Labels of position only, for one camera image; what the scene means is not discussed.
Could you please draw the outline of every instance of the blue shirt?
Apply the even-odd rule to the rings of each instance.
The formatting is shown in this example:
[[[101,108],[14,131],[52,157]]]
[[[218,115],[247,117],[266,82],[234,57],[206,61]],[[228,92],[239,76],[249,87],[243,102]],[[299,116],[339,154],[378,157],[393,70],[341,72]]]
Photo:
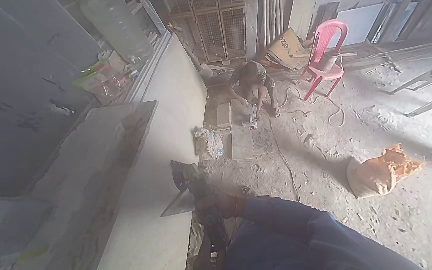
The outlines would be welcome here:
[[[225,269],[421,270],[325,211],[280,198],[248,198]]]

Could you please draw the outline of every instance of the foot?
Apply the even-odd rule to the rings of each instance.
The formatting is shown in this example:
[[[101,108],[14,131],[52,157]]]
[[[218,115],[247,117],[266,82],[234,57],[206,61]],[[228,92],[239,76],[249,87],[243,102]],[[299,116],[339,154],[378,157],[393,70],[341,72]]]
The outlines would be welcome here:
[[[281,116],[281,113],[279,112],[279,108],[277,107],[276,109],[274,109],[274,117],[279,117]]]

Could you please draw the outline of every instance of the pink plastic chair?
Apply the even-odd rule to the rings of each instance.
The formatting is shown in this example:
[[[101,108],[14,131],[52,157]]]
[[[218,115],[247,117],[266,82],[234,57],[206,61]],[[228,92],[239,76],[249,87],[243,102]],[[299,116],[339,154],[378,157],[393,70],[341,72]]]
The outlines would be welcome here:
[[[334,48],[335,52],[339,52],[341,46],[343,46],[343,42],[346,39],[346,36],[348,35],[348,26],[346,25],[346,23],[339,20],[328,20],[321,23],[318,29],[316,29],[316,34],[314,35],[315,38],[311,49],[311,56],[309,58],[309,64],[304,67],[303,73],[301,74],[301,76],[299,76],[299,79],[297,80],[297,82],[299,83],[306,72],[309,72],[309,74],[311,74],[311,88],[309,89],[308,94],[304,96],[304,101],[307,101],[309,99],[309,97],[315,91],[316,87],[322,81],[336,79],[333,87],[331,88],[331,90],[329,90],[329,93],[327,95],[328,97],[343,77],[343,68],[342,66],[339,66],[337,64],[334,64],[331,70],[327,72],[318,70],[316,68],[319,61],[321,60],[321,56],[328,48],[329,42],[339,29],[341,30],[341,37],[339,38],[339,41]]]

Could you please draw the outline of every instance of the hair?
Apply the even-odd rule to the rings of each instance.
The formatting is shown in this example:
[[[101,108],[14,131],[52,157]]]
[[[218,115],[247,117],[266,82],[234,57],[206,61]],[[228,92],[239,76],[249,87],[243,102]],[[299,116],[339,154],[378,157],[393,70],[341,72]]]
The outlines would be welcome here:
[[[254,79],[258,74],[258,66],[255,62],[249,61],[244,65],[241,73],[243,78]]]

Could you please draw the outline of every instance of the plastic bottle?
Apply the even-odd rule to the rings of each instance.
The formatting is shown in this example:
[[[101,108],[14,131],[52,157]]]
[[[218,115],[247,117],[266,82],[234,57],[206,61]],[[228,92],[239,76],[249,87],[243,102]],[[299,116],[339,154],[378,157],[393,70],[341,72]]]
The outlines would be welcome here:
[[[124,0],[81,0],[82,13],[104,35],[111,46],[141,70],[154,49],[135,15]]]

